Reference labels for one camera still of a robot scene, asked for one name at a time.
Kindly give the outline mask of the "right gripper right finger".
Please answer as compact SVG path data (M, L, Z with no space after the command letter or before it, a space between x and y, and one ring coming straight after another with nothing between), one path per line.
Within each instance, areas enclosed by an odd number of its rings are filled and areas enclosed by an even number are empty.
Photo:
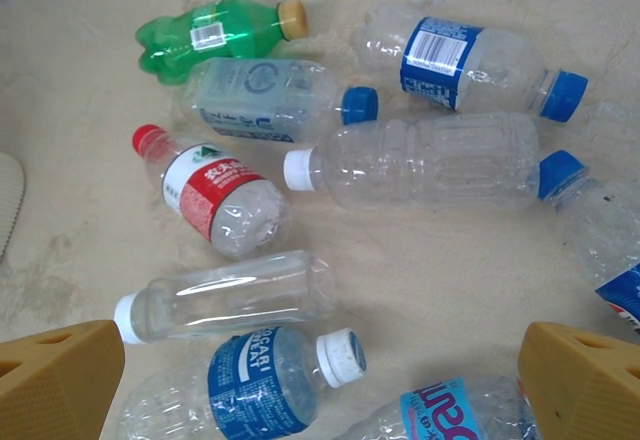
M518 370L544 440L640 440L640 345L534 322Z

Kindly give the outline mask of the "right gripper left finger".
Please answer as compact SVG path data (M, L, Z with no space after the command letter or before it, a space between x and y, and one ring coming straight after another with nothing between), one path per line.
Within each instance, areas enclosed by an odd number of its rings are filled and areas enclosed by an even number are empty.
M99 440L124 366L112 320L0 343L0 440Z

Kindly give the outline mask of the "clear bottle cyan label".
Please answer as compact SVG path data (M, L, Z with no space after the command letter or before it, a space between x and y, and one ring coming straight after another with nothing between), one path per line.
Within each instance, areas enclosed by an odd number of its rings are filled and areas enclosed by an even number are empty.
M543 440L521 382L456 377L408 391L332 440Z

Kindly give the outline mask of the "clear square bottle white cap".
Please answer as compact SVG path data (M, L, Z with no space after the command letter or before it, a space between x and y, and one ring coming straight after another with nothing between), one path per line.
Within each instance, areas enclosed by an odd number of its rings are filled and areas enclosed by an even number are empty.
M148 344L321 320L336 308L329 265L294 250L155 279L122 297L113 320L124 342Z

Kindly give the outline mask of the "Pocari Sweat blue label bottle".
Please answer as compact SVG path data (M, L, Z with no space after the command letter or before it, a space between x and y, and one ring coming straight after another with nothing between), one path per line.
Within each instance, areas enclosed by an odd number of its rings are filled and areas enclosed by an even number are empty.
M325 388L366 369L349 328L315 339L284 326L234 336L144 380L124 404L116 439L278 440L311 425Z

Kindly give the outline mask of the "clear ribbed bottle white cap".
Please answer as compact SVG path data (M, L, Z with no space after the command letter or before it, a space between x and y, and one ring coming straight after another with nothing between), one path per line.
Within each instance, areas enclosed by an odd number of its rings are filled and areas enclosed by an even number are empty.
M283 175L292 191L358 210L525 209L540 184L539 137L521 113L367 121L288 152Z

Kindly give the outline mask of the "frosted soda water bottle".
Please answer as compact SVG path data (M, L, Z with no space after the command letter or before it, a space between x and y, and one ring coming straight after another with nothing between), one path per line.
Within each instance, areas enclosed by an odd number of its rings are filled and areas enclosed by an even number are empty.
M179 108L221 136L315 144L341 125L375 120L379 96L341 86L309 60L213 58L193 68Z

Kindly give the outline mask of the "clear bottle dark blue label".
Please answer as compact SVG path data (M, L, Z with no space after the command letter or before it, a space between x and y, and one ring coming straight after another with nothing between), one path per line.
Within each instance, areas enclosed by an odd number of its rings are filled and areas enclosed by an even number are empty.
M549 67L522 34L426 16L406 4L376 7L350 42L359 67L385 87L461 113L566 123L589 85L583 75Z

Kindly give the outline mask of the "crinkled bottle blue red label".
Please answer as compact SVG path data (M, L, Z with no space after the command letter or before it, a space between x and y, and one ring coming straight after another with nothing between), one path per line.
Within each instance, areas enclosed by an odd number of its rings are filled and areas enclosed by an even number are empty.
M566 150L539 173L538 198L553 206L589 287L640 336L640 180L598 180Z

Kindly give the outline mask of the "red white label bottle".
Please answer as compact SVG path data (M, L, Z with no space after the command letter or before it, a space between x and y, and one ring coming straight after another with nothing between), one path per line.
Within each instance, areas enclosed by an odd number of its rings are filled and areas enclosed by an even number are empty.
M139 127L132 145L165 204L218 253L252 258L285 243L290 203L272 181L220 145L153 124Z

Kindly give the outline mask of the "green bottle with barcode label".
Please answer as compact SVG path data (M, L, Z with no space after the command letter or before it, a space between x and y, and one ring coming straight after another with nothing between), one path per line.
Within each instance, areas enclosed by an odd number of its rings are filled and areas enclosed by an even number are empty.
M304 4L275 6L254 0L219 0L179 16L160 16L135 33L143 48L139 68L163 85L185 83L195 65L211 58L263 58L282 42L309 35Z

